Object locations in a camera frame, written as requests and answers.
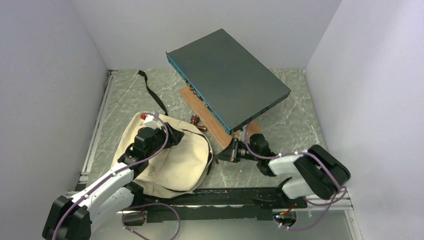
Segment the cream canvas backpack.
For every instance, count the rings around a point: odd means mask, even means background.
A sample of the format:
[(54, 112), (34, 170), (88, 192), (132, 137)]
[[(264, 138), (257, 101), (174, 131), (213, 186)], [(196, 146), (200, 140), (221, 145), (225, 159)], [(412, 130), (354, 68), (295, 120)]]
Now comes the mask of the cream canvas backpack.
[(213, 158), (212, 146), (207, 137), (194, 125), (157, 112), (139, 112), (133, 116), (125, 128), (112, 163), (124, 153), (140, 126), (141, 114), (155, 115), (164, 125), (184, 132), (181, 142), (162, 150), (157, 156), (148, 160), (146, 169), (138, 174), (133, 182), (143, 188), (148, 196), (171, 199), (192, 193), (204, 180)]

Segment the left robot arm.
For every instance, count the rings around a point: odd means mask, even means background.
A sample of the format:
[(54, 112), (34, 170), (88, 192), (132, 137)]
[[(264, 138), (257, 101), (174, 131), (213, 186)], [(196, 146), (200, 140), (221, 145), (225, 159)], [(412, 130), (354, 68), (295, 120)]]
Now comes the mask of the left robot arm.
[(144, 203), (144, 189), (133, 180), (147, 168), (150, 159), (178, 145), (184, 135), (167, 122), (156, 128), (141, 127), (107, 173), (73, 196), (61, 195), (52, 203), (42, 237), (88, 240), (116, 212), (139, 209)]

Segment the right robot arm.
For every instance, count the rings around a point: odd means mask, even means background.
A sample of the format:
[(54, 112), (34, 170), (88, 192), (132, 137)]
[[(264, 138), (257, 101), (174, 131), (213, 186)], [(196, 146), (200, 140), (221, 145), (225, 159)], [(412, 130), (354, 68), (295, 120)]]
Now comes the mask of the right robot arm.
[(251, 160), (265, 176), (286, 176), (275, 194), (276, 203), (282, 208), (289, 207), (296, 198), (309, 195), (329, 200), (351, 178), (350, 171), (321, 145), (277, 154), (260, 133), (251, 135), (248, 143), (232, 139), (215, 159), (231, 163)]

